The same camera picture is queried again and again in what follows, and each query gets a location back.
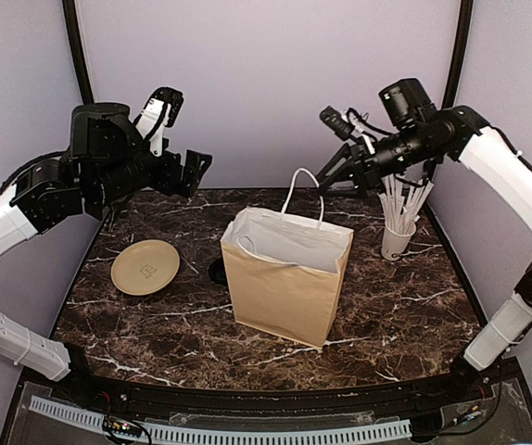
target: logo on plate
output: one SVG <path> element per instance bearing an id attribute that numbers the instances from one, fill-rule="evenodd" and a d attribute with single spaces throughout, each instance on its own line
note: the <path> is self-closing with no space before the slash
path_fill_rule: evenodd
<path id="1" fill-rule="evenodd" d="M 153 276 L 155 274 L 155 272 L 157 271 L 157 268 L 156 267 L 153 267 L 149 264 L 146 264 L 143 266 L 143 268 L 140 270 L 140 273 L 146 278 L 150 278 L 151 276 Z"/>

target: cup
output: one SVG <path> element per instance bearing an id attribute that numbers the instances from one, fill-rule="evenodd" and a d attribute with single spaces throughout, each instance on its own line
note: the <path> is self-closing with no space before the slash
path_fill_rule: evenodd
<path id="1" fill-rule="evenodd" d="M 386 222 L 386 229 L 384 230 L 384 239 L 381 242 L 381 255 L 388 261 L 397 261 L 400 258 L 400 255 L 404 250 L 406 250 L 406 247 L 408 246 L 408 243 L 411 242 L 411 238 L 414 235 L 414 232 L 416 232 L 416 224 L 412 224 L 406 234 L 397 234 L 393 230 L 391 230 L 389 227 L 387 227 Z"/>

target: brown marble surface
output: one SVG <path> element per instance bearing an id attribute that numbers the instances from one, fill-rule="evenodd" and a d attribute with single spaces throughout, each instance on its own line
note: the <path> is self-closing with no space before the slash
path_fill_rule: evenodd
<path id="1" fill-rule="evenodd" d="M 472 307 L 425 216 L 400 261 L 381 259 L 376 197 L 326 199 L 325 220 L 355 235 L 322 351 L 234 322 L 228 292 L 208 267 L 238 211 L 278 210 L 284 198 L 285 190 L 207 190 L 189 200 L 138 193 L 95 241 L 55 338 L 83 346 L 97 375 L 186 388 L 347 388 L 448 372 L 479 330 Z M 313 192 L 298 190 L 290 212 L 317 217 Z M 180 271 L 156 294 L 123 295 L 111 282 L 113 260 L 154 238 L 178 249 Z"/>

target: beige plate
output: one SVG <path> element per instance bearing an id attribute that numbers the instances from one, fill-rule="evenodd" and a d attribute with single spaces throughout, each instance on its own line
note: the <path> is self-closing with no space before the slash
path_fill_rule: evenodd
<path id="1" fill-rule="evenodd" d="M 174 246 L 158 239 L 132 244 L 111 266 L 111 281 L 128 295 L 148 295 L 170 283 L 180 268 Z"/>

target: straw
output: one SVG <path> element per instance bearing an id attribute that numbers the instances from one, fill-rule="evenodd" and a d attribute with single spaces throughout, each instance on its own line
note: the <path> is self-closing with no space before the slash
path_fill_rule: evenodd
<path id="1" fill-rule="evenodd" d="M 418 213 L 433 189 L 433 183 L 423 185 L 423 180 L 418 182 L 419 187 L 410 186 L 408 194 L 403 195 L 404 183 L 397 180 L 395 175 L 383 178 L 386 188 L 385 193 L 379 194 L 387 228 L 391 231 L 406 235 L 411 232 L 419 220 Z"/>

